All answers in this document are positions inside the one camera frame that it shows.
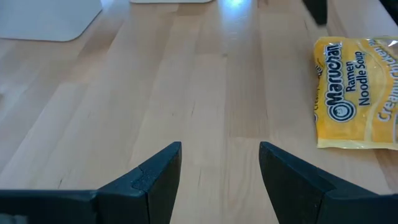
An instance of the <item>wood grain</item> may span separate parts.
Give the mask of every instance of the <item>wood grain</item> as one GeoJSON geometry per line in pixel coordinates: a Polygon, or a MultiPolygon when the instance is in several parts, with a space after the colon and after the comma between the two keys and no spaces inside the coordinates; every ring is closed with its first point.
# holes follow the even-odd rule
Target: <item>wood grain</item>
{"type": "Polygon", "coordinates": [[[0,40],[0,187],[95,189],[182,141],[172,223],[277,223],[258,164],[270,141],[398,192],[398,152],[316,148],[315,41],[398,34],[378,0],[329,4],[318,27],[296,0],[103,0],[74,41],[0,40]]]}

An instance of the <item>ramen noodle package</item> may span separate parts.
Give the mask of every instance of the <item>ramen noodle package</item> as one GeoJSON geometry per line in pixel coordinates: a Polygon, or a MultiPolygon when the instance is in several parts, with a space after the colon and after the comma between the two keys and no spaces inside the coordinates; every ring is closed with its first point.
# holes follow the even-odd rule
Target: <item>ramen noodle package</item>
{"type": "Polygon", "coordinates": [[[398,150],[398,37],[315,44],[318,147],[398,150]]]}

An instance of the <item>yellow package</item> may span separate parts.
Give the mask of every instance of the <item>yellow package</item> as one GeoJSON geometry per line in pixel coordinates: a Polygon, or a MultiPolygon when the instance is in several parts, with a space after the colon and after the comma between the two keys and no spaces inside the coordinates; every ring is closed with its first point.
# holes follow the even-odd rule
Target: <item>yellow package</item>
{"type": "Polygon", "coordinates": [[[398,150],[398,37],[315,44],[318,147],[398,150]]]}

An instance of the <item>black object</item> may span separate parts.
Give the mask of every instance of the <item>black object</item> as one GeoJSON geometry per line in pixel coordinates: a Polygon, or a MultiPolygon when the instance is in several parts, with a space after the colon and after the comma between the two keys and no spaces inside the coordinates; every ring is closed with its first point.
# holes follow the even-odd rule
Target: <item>black object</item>
{"type": "Polygon", "coordinates": [[[260,143],[262,179],[280,224],[398,223],[398,195],[378,195],[269,142],[260,143]]]}
{"type": "Polygon", "coordinates": [[[174,142],[98,190],[0,190],[0,223],[166,224],[180,168],[174,142]]]}
{"type": "Polygon", "coordinates": [[[303,0],[315,22],[324,26],[328,20],[327,0],[303,0]]]}
{"type": "Polygon", "coordinates": [[[381,4],[386,8],[392,19],[398,24],[398,1],[397,0],[380,0],[381,4]]]}

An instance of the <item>maruchan logo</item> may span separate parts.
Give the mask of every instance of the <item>maruchan logo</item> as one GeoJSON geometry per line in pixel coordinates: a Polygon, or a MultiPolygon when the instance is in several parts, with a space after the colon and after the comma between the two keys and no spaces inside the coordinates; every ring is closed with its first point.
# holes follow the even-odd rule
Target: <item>maruchan logo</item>
{"type": "Polygon", "coordinates": [[[329,117],[337,122],[346,122],[354,118],[355,106],[352,102],[342,101],[334,106],[328,107],[329,117]]]}
{"type": "Polygon", "coordinates": [[[337,122],[347,122],[355,117],[355,105],[344,99],[344,84],[341,68],[341,44],[327,45],[325,48],[328,89],[325,104],[328,115],[337,122]]]}

